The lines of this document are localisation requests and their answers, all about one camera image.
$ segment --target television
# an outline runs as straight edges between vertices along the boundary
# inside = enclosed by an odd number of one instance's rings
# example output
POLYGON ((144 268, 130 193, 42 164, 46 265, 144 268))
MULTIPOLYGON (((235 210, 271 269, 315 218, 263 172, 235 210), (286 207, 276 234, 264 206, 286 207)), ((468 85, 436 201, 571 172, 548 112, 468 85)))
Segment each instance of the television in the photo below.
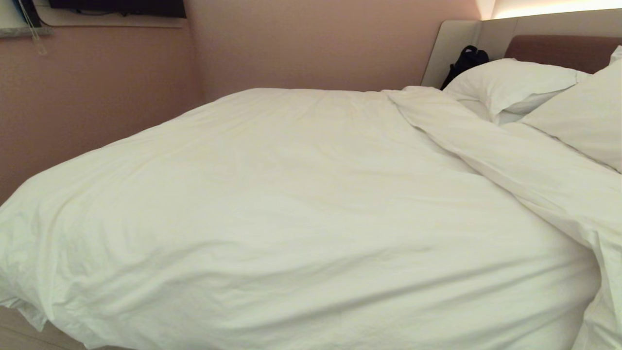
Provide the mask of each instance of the television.
POLYGON ((50 0, 50 7, 186 18, 183 0, 50 0))

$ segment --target white duvet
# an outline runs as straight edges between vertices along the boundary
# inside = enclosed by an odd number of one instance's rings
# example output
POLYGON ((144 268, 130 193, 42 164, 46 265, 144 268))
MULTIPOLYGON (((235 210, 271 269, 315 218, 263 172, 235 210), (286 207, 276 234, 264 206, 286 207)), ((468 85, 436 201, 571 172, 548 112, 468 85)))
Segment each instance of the white duvet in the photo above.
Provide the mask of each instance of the white duvet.
POLYGON ((0 304, 89 348, 569 349, 595 254, 497 175, 579 156, 522 141, 427 88, 238 93, 27 181, 0 304))

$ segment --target black bag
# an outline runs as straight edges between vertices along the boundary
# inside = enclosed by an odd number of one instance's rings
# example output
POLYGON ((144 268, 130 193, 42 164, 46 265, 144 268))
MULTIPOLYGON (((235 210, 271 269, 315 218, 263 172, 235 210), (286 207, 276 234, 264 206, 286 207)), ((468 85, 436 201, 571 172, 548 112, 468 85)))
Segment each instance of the black bag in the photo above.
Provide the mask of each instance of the black bag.
POLYGON ((449 75, 447 75, 441 90, 444 90, 462 72, 488 62, 490 62, 490 59, 486 51, 478 50, 477 47, 472 45, 465 47, 456 63, 450 66, 449 75))

